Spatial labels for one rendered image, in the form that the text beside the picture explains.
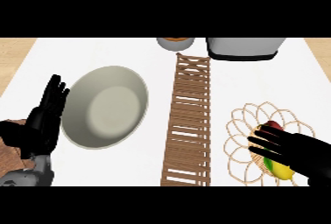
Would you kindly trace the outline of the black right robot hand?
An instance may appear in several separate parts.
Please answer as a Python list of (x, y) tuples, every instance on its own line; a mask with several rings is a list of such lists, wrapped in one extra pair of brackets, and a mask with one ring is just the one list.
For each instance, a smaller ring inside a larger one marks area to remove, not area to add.
[(308, 177), (311, 186), (331, 187), (331, 144), (299, 133), (262, 126), (247, 139), (249, 150)]

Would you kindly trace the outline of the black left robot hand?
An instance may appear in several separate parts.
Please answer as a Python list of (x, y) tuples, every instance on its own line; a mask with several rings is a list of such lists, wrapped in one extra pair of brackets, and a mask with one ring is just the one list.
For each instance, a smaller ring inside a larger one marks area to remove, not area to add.
[(25, 124), (0, 122), (0, 137), (6, 146), (21, 149), (21, 158), (49, 155), (58, 146), (61, 116), (70, 89), (54, 74), (39, 106), (31, 110)]

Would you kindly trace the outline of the yellow green red lemon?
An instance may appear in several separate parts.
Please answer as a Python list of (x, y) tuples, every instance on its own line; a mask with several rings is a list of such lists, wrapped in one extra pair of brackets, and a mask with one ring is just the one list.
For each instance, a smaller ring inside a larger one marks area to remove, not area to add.
[[(284, 130), (278, 122), (268, 121), (263, 126), (269, 126), (278, 130)], [(291, 180), (294, 176), (294, 171), (290, 169), (290, 166), (275, 162), (271, 158), (262, 157), (262, 166), (271, 176), (280, 178), (281, 180)]]

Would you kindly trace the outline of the wooden slatted tiered shelf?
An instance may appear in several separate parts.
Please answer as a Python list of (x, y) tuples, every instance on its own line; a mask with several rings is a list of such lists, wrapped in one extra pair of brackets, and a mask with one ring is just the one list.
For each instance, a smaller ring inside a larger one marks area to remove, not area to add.
[(212, 183), (210, 58), (176, 53), (161, 186)]

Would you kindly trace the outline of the brown wooden board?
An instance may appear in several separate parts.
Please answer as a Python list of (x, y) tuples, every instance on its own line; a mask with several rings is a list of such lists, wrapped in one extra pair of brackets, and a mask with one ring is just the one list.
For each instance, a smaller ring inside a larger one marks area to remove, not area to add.
[(23, 131), (17, 134), (6, 133), (5, 129), (0, 129), (0, 178), (15, 170), (33, 169), (36, 167), (34, 161), (30, 159), (31, 150), (36, 146), (36, 133), (27, 127), (27, 120), (9, 120), (8, 122), (15, 123), (21, 126)]

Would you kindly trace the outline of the pale grey bowl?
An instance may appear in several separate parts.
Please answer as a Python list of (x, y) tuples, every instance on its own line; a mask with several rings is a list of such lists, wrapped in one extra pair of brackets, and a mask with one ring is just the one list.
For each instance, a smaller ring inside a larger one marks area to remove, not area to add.
[(71, 87), (62, 115), (68, 140), (86, 149), (119, 144), (141, 125), (150, 92), (141, 75), (123, 66), (89, 72)]

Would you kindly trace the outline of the grey appliance with black base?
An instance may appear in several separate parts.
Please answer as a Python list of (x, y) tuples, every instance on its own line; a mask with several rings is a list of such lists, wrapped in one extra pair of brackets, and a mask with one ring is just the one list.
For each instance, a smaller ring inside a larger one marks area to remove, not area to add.
[(286, 38), (207, 38), (207, 51), (215, 60), (271, 60)]

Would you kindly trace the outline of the grey cup with orange top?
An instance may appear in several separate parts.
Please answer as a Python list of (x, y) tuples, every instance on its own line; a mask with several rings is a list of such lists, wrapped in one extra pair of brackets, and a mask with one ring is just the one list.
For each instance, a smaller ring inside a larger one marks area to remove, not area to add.
[(194, 43), (194, 38), (187, 38), (185, 40), (181, 41), (172, 41), (167, 40), (166, 38), (157, 38), (160, 46), (173, 52), (184, 51), (188, 49)]

